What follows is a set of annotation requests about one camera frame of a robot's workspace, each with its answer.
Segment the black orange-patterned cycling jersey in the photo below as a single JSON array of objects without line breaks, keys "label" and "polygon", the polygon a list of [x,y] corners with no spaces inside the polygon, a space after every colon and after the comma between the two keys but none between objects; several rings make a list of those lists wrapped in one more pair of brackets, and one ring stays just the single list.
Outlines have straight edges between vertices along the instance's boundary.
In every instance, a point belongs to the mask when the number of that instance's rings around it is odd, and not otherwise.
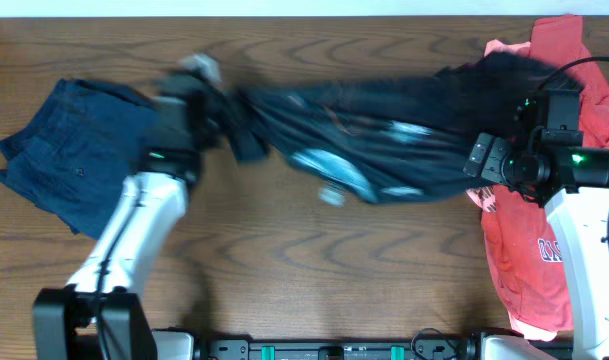
[{"label": "black orange-patterned cycling jersey", "polygon": [[581,88],[543,62],[496,52],[432,75],[238,88],[216,120],[241,162],[275,149],[365,202],[432,202],[484,185],[464,171],[478,136],[523,135],[518,108],[542,83]]}]

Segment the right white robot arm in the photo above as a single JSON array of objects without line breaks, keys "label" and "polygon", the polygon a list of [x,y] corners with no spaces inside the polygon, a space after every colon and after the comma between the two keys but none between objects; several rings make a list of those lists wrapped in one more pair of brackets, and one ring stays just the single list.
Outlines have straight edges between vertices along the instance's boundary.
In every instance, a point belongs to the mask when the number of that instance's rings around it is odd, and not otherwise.
[{"label": "right white robot arm", "polygon": [[609,359],[609,150],[583,144],[579,94],[538,90],[518,136],[478,136],[463,171],[544,209],[563,260],[575,359]]}]

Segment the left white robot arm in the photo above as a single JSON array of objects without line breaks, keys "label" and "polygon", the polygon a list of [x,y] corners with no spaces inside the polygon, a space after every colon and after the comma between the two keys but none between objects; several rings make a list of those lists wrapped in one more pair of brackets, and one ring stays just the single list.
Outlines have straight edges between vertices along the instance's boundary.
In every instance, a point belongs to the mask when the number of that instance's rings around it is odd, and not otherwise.
[{"label": "left white robot arm", "polygon": [[59,289],[42,289],[33,308],[40,359],[199,359],[196,336],[154,330],[140,301],[168,235],[186,214],[202,154],[221,131],[208,116],[220,81],[217,62],[191,55],[169,73],[154,103],[160,120],[92,252]]}]

